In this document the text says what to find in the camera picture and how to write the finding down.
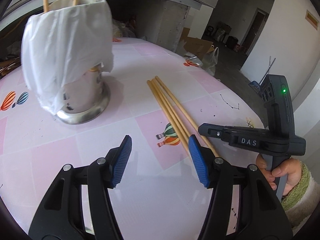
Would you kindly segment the right forearm fleece sleeve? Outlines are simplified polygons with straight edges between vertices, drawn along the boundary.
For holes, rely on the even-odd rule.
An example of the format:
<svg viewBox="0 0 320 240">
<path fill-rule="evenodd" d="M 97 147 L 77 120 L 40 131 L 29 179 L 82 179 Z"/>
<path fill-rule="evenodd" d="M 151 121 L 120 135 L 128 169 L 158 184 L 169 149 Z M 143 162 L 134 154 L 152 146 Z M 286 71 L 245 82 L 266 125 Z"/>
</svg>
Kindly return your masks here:
<svg viewBox="0 0 320 240">
<path fill-rule="evenodd" d="M 293 234 L 296 234 L 306 223 L 319 203 L 319 184 L 313 179 L 304 163 L 300 163 L 300 166 L 302 177 L 299 183 L 281 202 Z"/>
</svg>

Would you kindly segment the right hand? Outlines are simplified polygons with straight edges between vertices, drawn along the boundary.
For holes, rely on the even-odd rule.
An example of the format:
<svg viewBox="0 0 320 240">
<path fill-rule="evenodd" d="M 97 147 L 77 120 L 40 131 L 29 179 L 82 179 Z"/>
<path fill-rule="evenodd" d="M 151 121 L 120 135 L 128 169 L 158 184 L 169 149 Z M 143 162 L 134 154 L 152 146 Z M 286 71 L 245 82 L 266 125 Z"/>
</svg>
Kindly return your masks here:
<svg viewBox="0 0 320 240">
<path fill-rule="evenodd" d="M 262 174 L 264 175 L 264 177 L 266 178 L 273 190 L 277 188 L 277 185 L 275 184 L 275 179 L 278 177 L 287 176 L 283 196 L 286 196 L 299 183 L 302 177 L 301 162 L 297 159 L 287 159 L 274 170 L 268 171 L 266 169 L 266 161 L 259 154 L 256 158 L 256 165 L 262 172 Z"/>
</svg>

